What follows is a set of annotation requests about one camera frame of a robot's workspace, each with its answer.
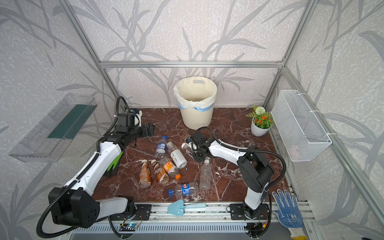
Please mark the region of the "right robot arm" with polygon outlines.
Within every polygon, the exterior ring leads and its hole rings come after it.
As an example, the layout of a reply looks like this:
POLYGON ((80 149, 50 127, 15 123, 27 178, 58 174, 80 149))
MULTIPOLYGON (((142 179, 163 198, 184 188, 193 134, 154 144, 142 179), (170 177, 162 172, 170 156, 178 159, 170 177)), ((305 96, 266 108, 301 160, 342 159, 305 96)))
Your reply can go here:
POLYGON ((197 129, 194 134, 186 137, 185 143, 192 148, 193 158, 199 163, 206 158, 222 158, 238 166, 248 187, 243 208, 245 216, 250 220, 257 217, 269 189, 282 180, 287 170, 286 161, 279 154, 256 147, 230 145, 219 140, 209 127, 197 129), (282 172, 275 180, 272 180, 275 169, 266 159, 266 154, 275 156, 281 162, 282 172))

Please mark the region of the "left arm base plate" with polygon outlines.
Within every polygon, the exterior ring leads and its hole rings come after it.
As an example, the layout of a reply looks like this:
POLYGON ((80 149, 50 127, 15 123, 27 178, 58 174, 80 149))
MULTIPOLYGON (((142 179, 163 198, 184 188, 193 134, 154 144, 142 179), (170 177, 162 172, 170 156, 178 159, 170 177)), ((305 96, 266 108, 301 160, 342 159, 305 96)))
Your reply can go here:
POLYGON ((112 221, 133 220, 133 221, 148 221, 151 215, 151 204, 136 204, 136 211, 133 214, 115 214, 111 216, 112 221))

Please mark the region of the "clear rectangular green-label bottle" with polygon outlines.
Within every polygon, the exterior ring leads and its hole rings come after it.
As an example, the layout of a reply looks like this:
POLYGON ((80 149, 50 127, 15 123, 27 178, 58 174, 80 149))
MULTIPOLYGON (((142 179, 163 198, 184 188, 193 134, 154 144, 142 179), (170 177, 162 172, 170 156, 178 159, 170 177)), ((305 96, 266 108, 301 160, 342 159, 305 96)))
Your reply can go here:
POLYGON ((191 148, 190 142, 191 142, 190 135, 186 134, 185 141, 182 143, 181 147, 190 157, 193 157, 194 151, 191 148))

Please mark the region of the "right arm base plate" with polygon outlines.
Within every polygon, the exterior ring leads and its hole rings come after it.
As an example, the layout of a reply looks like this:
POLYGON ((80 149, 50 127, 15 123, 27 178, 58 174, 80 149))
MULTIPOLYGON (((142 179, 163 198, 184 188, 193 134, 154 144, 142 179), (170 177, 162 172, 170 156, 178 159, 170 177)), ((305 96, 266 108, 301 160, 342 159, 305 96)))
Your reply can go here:
POLYGON ((268 204, 261 204, 258 213, 251 219, 246 216, 243 204, 230 204, 227 207, 227 211, 231 215, 231 220, 268 221, 270 216, 270 208, 268 204))

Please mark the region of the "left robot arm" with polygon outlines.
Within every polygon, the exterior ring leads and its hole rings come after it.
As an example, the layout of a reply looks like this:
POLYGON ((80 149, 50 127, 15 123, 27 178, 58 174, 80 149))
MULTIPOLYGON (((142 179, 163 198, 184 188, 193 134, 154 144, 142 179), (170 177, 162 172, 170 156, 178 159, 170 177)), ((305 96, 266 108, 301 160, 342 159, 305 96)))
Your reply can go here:
POLYGON ((86 229, 116 214, 128 218, 136 215, 132 197, 96 201, 92 196, 100 179, 118 169, 120 158, 130 143, 153 136, 155 126, 142 124, 141 117, 141 110, 130 109, 124 97, 117 98, 114 121, 98 139, 93 156, 63 187, 53 188, 49 193, 49 206, 36 227, 40 238, 55 238, 77 228, 86 229))

